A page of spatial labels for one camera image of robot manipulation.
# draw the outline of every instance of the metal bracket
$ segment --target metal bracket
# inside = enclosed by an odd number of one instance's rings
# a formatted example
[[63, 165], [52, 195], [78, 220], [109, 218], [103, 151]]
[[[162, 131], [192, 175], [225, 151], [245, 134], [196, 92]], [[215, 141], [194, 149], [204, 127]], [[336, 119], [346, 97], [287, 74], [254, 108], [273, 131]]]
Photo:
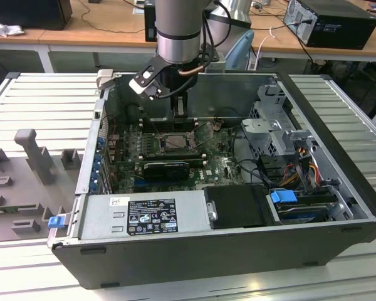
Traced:
[[216, 204], [214, 203], [214, 201], [206, 203], [206, 209], [209, 221], [217, 221]]
[[138, 71], [133, 79], [137, 84], [144, 88], [150, 84], [150, 82], [166, 67], [171, 66], [170, 63], [167, 63], [161, 58], [161, 56], [153, 57], [148, 65], [141, 71]]

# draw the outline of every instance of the metal cylinder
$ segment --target metal cylinder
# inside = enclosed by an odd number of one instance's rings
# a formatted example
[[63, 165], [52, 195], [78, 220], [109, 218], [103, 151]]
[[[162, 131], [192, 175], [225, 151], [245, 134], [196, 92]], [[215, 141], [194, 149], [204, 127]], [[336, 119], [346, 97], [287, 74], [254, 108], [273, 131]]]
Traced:
[[200, 35], [189, 40], [173, 40], [157, 35], [158, 54], [172, 64], [188, 63], [197, 58], [200, 45]]
[[[231, 19], [251, 24], [249, 18], [249, 9], [251, 8], [252, 0], [219, 0], [229, 11]], [[227, 18], [226, 12], [222, 7], [217, 7], [213, 10], [212, 15]]]
[[210, 0], [157, 0], [156, 28], [159, 55], [183, 64], [199, 55], [202, 11]]

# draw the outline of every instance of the metal frame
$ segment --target metal frame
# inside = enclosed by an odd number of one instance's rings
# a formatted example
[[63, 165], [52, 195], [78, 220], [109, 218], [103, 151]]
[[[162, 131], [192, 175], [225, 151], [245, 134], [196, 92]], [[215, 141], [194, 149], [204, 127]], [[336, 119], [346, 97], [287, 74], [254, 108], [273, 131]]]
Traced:
[[[128, 46], [87, 46], [87, 45], [46, 45], [46, 44], [17, 44], [0, 43], [0, 50], [27, 50], [38, 53], [43, 70], [46, 73], [56, 72], [50, 60], [49, 53], [56, 51], [70, 52], [88, 52], [88, 53], [154, 53], [153, 47], [128, 47]], [[376, 55], [328, 55], [310, 53], [314, 60], [333, 60], [333, 61], [376, 61]], [[298, 60], [307, 60], [306, 53], [291, 53], [284, 51], [262, 51], [261, 58], [294, 58]]]
[[85, 46], [85, 45], [45, 45], [45, 44], [17, 44], [0, 43], [0, 50], [26, 50], [38, 53], [43, 70], [46, 73], [56, 72], [49, 53], [56, 51], [92, 52], [92, 53], [154, 53], [152, 47], [124, 47], [124, 46]]

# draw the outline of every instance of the desk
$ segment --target desk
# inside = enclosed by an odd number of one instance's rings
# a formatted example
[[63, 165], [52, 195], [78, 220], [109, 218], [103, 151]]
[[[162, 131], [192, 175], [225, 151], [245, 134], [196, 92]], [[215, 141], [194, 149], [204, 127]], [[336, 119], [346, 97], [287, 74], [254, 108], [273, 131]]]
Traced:
[[[364, 10], [370, 8], [368, 2], [363, 0], [351, 0], [352, 3], [360, 6]], [[283, 0], [273, 0], [271, 6], [265, 8], [268, 12], [277, 14], [285, 13], [287, 5], [283, 5]], [[270, 28], [284, 25], [274, 16], [251, 16], [252, 28]], [[307, 59], [308, 56], [303, 51], [295, 35], [288, 28], [276, 29], [273, 34], [276, 39], [267, 39], [262, 46], [263, 57], [274, 58], [300, 58]], [[257, 50], [262, 40], [269, 35], [269, 31], [255, 31], [255, 38], [252, 43]], [[309, 48], [306, 50], [315, 60], [343, 60], [343, 61], [376, 61], [376, 28], [369, 38], [363, 50], [333, 49], [333, 48]]]
[[[113, 31], [139, 31], [138, 33], [111, 33], [99, 31], [81, 20], [84, 16], [93, 26]], [[50, 51], [75, 51], [92, 53], [153, 53], [156, 43], [145, 42], [144, 16], [133, 15], [132, 6], [121, 0], [103, 0], [100, 4], [90, 4], [87, 0], [71, 0], [73, 15], [63, 31], [26, 29], [23, 36], [0, 37], [0, 49], [37, 51], [45, 72], [53, 72], [48, 53]], [[284, 0], [273, 0], [266, 10], [271, 13], [283, 12]], [[352, 0], [367, 9], [368, 2]], [[253, 28], [281, 26], [283, 23], [274, 16], [251, 16]], [[288, 28], [276, 29], [276, 39], [268, 39], [261, 56], [275, 58], [307, 59], [298, 40]], [[253, 46], [259, 48], [268, 31], [256, 31]], [[328, 48], [307, 48], [315, 60], [376, 61], [376, 29], [363, 50], [341, 50]]]

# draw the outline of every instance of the sticker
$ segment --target sticker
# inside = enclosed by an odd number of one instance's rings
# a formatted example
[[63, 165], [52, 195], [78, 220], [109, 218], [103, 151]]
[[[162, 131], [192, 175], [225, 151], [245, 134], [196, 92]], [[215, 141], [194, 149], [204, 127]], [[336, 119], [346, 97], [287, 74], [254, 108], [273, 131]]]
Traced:
[[127, 233], [129, 235], [178, 232], [175, 199], [151, 199], [148, 201], [129, 201], [129, 198], [127, 199], [128, 201], [121, 200], [121, 203], [128, 203]]
[[129, 196], [122, 196], [119, 198], [110, 198], [110, 206], [126, 206], [130, 201]]

